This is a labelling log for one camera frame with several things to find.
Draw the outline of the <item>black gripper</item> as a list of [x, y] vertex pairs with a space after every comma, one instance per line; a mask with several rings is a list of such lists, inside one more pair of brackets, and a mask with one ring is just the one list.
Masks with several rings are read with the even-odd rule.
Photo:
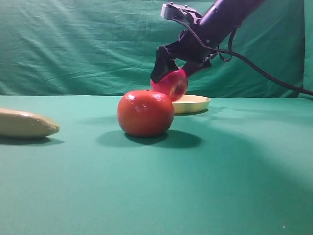
[[175, 59], [186, 61], [182, 69], [187, 78], [202, 69], [201, 63], [213, 53], [219, 45], [219, 19], [195, 18], [179, 20], [186, 27], [177, 41], [160, 46], [156, 52], [154, 68], [150, 74], [153, 83], [159, 83], [169, 73], [177, 71]]

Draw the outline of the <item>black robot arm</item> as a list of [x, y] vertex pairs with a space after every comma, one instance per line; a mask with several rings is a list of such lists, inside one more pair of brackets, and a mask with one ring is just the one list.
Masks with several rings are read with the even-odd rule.
[[160, 15], [186, 29], [177, 41], [158, 48], [150, 79], [158, 83], [178, 70], [175, 59], [186, 62], [183, 66], [186, 76], [210, 67], [220, 43], [228, 35], [234, 35], [245, 18], [261, 4], [261, 0], [217, 0], [204, 15], [186, 5], [163, 4]]

